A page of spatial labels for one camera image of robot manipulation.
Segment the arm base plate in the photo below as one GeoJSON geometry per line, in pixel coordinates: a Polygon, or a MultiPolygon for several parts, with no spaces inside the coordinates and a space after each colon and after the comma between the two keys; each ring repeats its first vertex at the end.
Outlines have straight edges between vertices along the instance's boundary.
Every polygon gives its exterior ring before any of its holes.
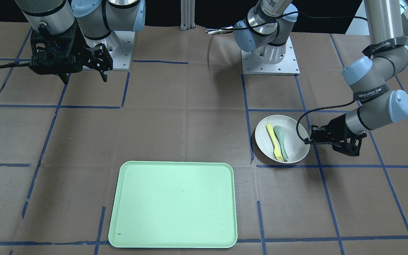
{"type": "Polygon", "coordinates": [[[109,36],[101,40],[85,38],[87,45],[94,47],[103,43],[107,47],[113,60],[114,71],[129,71],[136,32],[134,31],[112,31],[109,36]]]}
{"type": "Polygon", "coordinates": [[[243,74],[299,75],[301,73],[290,37],[285,45],[264,45],[251,52],[241,51],[243,74]]]}

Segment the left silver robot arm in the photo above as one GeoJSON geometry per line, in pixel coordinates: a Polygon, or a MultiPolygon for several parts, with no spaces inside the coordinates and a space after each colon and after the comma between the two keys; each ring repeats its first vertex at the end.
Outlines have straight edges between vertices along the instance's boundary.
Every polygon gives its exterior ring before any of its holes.
{"type": "MultiPolygon", "coordinates": [[[[259,0],[246,18],[232,31],[240,49],[252,52],[263,46],[282,46],[291,31],[285,22],[295,23],[298,10],[290,0],[259,0]]],[[[312,126],[306,144],[353,145],[366,132],[408,118],[408,94],[391,91],[387,82],[408,67],[407,37],[403,34],[400,5],[397,0],[366,0],[366,21],[370,45],[363,57],[342,70],[353,92],[352,102],[361,106],[325,126],[312,126]]]]}

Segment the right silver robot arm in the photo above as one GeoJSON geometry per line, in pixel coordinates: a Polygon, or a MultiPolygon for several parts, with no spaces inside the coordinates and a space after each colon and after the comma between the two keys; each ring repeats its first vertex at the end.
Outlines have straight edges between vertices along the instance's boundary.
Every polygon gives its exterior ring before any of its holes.
{"type": "Polygon", "coordinates": [[[33,31],[32,57],[24,63],[39,75],[129,70],[135,33],[145,25],[144,0],[17,0],[33,31]]]}

